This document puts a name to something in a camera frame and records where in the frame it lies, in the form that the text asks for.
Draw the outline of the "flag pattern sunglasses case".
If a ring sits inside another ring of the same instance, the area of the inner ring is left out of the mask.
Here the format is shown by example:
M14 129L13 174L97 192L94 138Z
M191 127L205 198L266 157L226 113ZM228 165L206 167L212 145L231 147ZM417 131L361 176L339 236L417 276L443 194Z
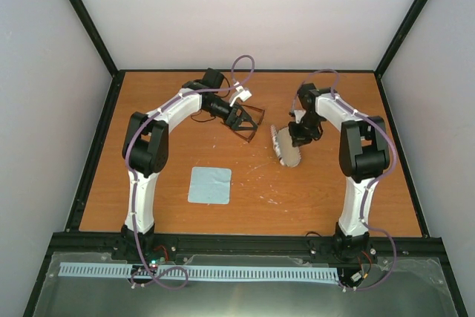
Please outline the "flag pattern sunglasses case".
M289 128L277 129L274 125L271 125L270 132L273 150L279 163L290 168L296 167L301 161L301 153L298 147L292 145Z

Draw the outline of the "light blue cleaning cloth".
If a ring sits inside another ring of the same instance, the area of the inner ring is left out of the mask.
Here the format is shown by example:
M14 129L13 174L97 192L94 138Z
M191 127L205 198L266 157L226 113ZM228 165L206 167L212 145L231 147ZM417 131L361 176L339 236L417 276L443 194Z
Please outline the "light blue cleaning cloth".
M195 166L191 170L189 203L227 205L231 197L232 170Z

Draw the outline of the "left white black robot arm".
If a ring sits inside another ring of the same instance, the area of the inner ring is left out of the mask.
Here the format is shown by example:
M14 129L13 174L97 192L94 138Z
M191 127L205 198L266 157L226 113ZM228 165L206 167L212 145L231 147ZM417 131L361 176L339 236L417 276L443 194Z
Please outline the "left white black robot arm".
M129 241L128 250L138 259L149 258L154 251L154 195L159 174L168 161L170 133L192 114L205 111L250 141L262 121L254 121L243 104L252 96L251 91L236 80L222 88L224 79L221 72L209 68L202 79L188 81L160 107L130 117L122 148L130 193L121 236Z

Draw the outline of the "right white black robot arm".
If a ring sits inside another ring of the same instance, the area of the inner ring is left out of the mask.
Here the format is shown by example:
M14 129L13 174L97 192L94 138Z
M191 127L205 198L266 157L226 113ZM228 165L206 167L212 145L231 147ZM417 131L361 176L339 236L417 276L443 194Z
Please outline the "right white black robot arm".
M332 88L301 85L296 94L301 110L291 110L289 122L292 148L310 144L323 136L323 122L340 134L338 162L346 177L344 207L333 235L337 259L348 261L369 244L369 212L373 193L381 176L393 169L390 153L395 147L382 117L368 116L348 105Z

